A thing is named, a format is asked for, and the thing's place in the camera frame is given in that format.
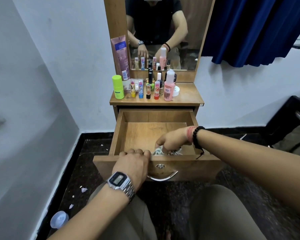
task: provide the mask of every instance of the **barcode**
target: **barcode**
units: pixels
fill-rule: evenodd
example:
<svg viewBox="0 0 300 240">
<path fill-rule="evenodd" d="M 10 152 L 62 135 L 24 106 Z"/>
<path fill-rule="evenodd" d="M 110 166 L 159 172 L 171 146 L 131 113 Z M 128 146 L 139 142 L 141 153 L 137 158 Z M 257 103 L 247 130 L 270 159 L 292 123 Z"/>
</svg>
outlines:
<svg viewBox="0 0 300 240">
<path fill-rule="evenodd" d="M 123 80 L 128 80 L 127 72 L 124 70 L 122 71 Z"/>
</svg>

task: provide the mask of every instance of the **short sleeve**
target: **short sleeve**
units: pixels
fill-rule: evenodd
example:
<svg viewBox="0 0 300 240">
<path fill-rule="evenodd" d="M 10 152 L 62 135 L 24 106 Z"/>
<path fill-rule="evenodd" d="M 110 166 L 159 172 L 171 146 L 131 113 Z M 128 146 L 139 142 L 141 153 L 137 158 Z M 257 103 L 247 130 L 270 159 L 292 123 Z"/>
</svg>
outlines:
<svg viewBox="0 0 300 240">
<path fill-rule="evenodd" d="M 180 0 L 172 0 L 173 1 L 173 10 L 172 14 L 174 14 L 177 11 L 182 11 L 182 6 Z"/>
<path fill-rule="evenodd" d="M 135 18 L 135 0 L 125 0 L 126 4 L 126 15 Z"/>
</svg>

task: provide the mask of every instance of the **blue curtain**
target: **blue curtain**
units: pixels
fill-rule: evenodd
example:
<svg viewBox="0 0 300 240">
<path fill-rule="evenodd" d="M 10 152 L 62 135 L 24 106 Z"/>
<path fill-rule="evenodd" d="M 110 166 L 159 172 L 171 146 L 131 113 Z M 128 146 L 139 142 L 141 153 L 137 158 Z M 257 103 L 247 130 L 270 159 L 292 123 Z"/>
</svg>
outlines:
<svg viewBox="0 0 300 240">
<path fill-rule="evenodd" d="M 233 67 L 286 57 L 300 35 L 300 0 L 216 0 L 201 56 Z"/>
</svg>

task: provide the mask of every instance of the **green roll-on deodorant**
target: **green roll-on deodorant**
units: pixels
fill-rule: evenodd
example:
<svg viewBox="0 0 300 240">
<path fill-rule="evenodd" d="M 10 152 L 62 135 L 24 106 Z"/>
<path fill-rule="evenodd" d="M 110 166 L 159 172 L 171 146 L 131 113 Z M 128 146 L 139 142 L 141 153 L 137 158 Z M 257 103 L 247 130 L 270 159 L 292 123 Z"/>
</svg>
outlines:
<svg viewBox="0 0 300 240">
<path fill-rule="evenodd" d="M 123 99 L 124 98 L 124 86 L 122 84 L 122 78 L 120 75 L 114 75 L 112 77 L 113 83 L 113 91 L 114 96 L 116 99 Z"/>
</svg>

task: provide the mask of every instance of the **white wall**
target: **white wall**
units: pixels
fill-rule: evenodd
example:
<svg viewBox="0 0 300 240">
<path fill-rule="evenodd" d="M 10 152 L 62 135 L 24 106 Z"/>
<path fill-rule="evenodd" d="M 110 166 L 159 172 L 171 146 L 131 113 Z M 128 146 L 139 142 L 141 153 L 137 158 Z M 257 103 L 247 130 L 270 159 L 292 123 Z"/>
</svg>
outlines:
<svg viewBox="0 0 300 240">
<path fill-rule="evenodd" d="M 103 0 L 13 0 L 81 132 L 114 131 Z"/>
<path fill-rule="evenodd" d="M 194 82 L 205 102 L 197 120 L 207 128 L 264 126 L 290 96 L 300 96 L 300 49 L 260 67 L 211 59 L 201 57 Z"/>
<path fill-rule="evenodd" d="M 78 137 L 12 0 L 0 0 L 0 239 L 31 238 Z"/>
</svg>

